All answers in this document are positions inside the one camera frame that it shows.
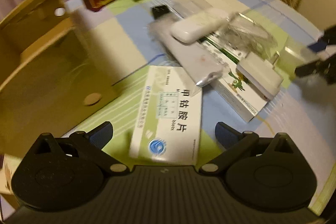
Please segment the white rounded plastic device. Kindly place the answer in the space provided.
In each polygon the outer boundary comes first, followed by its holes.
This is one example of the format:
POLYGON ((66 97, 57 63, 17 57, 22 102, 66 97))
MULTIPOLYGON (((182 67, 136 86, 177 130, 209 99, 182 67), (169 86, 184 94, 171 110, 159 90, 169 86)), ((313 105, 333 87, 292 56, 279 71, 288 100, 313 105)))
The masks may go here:
POLYGON ((227 21, 228 16, 228 12, 222 9, 209 8, 175 22, 170 33, 181 43, 192 44, 218 30, 227 21))

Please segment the long white green box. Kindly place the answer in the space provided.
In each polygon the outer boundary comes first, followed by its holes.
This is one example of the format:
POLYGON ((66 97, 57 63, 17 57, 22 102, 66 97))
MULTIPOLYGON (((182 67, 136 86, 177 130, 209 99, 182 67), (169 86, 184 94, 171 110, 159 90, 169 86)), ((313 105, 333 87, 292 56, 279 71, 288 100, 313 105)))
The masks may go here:
MULTIPOLYGON (((171 0, 171 8, 186 18, 212 6, 206 0, 171 0)), ((221 47, 218 33, 203 38, 200 44, 223 65, 222 77, 211 82, 211 86, 228 102, 228 104, 245 121, 249 122, 267 104, 266 99, 244 76, 237 71, 237 64, 230 52, 221 47)))

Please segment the black remote control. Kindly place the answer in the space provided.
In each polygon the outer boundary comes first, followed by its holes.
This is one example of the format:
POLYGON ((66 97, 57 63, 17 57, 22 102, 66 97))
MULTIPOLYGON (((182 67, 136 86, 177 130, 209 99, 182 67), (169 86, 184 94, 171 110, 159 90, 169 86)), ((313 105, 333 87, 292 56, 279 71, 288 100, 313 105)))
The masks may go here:
POLYGON ((161 18, 174 17, 167 5, 159 5, 151 8, 151 14, 154 20, 159 20, 161 18))

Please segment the white green medicine box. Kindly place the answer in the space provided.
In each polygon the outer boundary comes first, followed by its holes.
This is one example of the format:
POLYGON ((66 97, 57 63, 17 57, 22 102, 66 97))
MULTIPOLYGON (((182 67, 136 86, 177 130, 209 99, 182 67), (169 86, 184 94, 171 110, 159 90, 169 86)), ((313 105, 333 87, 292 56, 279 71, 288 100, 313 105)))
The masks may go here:
POLYGON ((195 165, 201 114, 202 89, 182 67, 150 66, 131 137, 130 157, 195 165))

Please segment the white power adapter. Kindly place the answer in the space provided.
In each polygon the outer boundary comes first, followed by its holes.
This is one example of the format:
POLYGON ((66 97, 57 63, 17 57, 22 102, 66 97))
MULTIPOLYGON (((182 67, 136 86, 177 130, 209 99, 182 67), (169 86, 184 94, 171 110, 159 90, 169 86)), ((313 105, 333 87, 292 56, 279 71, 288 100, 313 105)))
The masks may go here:
POLYGON ((283 77, 274 70, 274 65, 256 53, 250 52, 241 59, 236 69, 244 75, 268 100, 280 91, 283 77))

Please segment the brown cardboard box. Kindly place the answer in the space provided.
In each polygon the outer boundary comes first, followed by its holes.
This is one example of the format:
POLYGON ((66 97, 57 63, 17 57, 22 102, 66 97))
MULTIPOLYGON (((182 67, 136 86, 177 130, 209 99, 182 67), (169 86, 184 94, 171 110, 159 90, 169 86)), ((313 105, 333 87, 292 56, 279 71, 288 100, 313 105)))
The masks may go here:
POLYGON ((63 0, 24 0, 1 21, 1 153, 23 157, 116 96, 63 0))

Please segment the white remote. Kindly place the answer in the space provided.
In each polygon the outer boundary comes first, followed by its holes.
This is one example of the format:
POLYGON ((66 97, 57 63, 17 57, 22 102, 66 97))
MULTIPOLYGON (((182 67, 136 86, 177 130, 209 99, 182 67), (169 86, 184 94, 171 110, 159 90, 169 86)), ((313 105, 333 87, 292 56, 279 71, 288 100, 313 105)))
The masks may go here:
POLYGON ((170 29, 177 21, 175 16, 155 20, 149 24, 149 33, 170 52, 195 85, 202 88, 222 76, 223 66, 199 43, 187 45, 173 38, 170 29))

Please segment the clear plastic tray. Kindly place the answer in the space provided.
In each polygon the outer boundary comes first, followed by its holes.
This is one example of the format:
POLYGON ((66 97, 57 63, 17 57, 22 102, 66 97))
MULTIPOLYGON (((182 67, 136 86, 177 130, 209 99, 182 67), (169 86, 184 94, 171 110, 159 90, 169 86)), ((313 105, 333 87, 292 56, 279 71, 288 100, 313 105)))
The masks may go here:
POLYGON ((238 60, 253 52, 262 59, 270 58, 270 50, 277 42, 263 26, 246 15, 236 12, 229 15, 218 30, 220 46, 238 60))

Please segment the checkered tablecloth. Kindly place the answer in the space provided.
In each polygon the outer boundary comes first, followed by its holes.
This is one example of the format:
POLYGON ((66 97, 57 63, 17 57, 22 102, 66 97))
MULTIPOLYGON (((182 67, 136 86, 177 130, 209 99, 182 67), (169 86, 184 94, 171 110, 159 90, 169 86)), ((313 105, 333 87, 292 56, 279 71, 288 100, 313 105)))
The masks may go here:
MULTIPOLYGON (((278 0, 205 0, 211 6, 229 13, 241 11, 261 24, 277 41, 308 46, 321 35, 313 24, 278 0)), ((120 96, 81 122, 78 130, 91 130, 104 121, 114 128, 112 140, 103 150, 125 164, 133 165, 129 145, 139 109, 140 88, 151 65, 185 66, 195 70, 202 61, 213 62, 228 70, 228 62, 218 50, 209 52, 208 41, 183 46, 178 56, 149 32, 153 6, 173 7, 175 0, 117 0, 98 12, 90 11, 83 0, 68 0, 73 15, 90 52, 109 72, 117 72, 113 87, 120 96)), ((317 176, 317 190, 310 208, 325 215, 333 207, 335 191, 335 86, 318 75, 291 79, 276 67, 283 77, 280 92, 252 120, 246 122, 221 97, 212 85, 203 88, 201 141, 198 164, 218 155, 215 125, 219 121, 237 130, 254 130, 261 136, 288 133, 299 146, 317 176)))

